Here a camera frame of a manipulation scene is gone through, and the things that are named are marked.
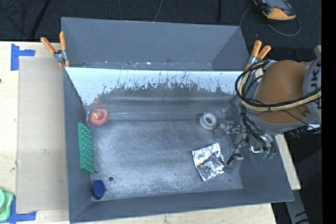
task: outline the aluminum foil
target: aluminum foil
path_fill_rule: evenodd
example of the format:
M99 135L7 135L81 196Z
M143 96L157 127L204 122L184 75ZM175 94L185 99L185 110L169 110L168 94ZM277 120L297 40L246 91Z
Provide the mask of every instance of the aluminum foil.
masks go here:
M193 151L193 158L204 182L224 173L224 158L218 143Z

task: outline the gray bin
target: gray bin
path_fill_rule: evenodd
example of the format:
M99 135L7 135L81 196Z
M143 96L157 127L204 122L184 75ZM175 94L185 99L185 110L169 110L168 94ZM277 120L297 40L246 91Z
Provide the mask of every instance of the gray bin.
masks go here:
M62 18L65 132L70 222L157 215L292 201L282 159L240 151L237 172L208 182L192 151L221 145L224 159L235 135L207 131L204 112L239 123L234 81L249 54L237 26ZM96 127L88 113L109 111ZM80 169L77 123L92 131L94 167ZM95 200L94 180L106 192Z

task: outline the wooden table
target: wooden table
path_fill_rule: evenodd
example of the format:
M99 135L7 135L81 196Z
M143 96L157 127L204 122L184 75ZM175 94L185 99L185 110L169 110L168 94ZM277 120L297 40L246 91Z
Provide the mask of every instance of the wooden table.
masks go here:
M20 49L36 51L33 58L48 58L56 61L49 51L39 42L0 41L0 188L16 194L17 181L17 134L18 134L18 89L19 70L11 71L10 47L14 43ZM60 45L53 43L56 49ZM283 136L276 137L283 163L293 190L300 189L300 183L293 165L286 141ZM35 221L29 223L68 223L67 209L39 210ZM211 209L179 214L147 216L139 218L101 221L110 224L152 224L152 223L276 223L271 204L239 206Z

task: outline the black cable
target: black cable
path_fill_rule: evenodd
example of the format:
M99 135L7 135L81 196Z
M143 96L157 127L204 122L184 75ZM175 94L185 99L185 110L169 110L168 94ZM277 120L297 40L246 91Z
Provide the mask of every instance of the black cable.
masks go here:
M50 0L46 0L44 2L44 5L43 5L42 9L41 9L40 13L37 16L37 19L36 19L36 21L34 23L34 26L33 26L32 30L31 30L31 35L30 35L31 39L33 39L35 37L36 31L37 31L37 29L38 29L38 27L39 27L39 25L40 25L40 23L42 21L42 18L43 18L44 13L45 13L48 5L49 5L49 2L50 2Z
M244 139L242 139L242 140L235 146L235 150L233 151L232 155L230 156L230 158L229 158L228 161L226 162L227 165L229 165L229 164L231 163L231 161L233 161L233 156L237 155L236 150L238 149L238 146L239 146L242 142L246 141L246 139L247 139L247 137L244 138Z
M303 123L308 128L312 128L313 130L314 129L318 129L318 128L315 128L313 126L310 126L308 123L306 123L303 120L299 119L298 117L294 116L292 113L288 112L287 110L279 110L279 111L286 112L287 114L291 115L294 119L296 119L296 120L300 121L301 123Z

